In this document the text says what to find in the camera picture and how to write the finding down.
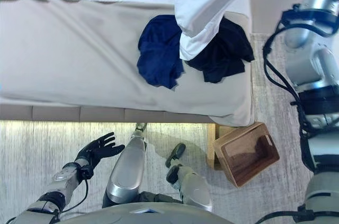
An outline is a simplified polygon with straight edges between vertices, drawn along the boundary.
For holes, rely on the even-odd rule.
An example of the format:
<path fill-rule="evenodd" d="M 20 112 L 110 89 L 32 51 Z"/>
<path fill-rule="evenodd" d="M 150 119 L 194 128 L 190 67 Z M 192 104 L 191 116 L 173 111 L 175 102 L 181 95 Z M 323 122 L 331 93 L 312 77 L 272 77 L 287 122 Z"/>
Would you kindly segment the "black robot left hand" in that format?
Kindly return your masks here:
<path fill-rule="evenodd" d="M 94 169 L 101 159 L 118 155 L 124 149 L 125 145 L 116 145 L 114 132 L 110 132 L 87 144 L 79 151 L 75 160 L 86 160 Z"/>

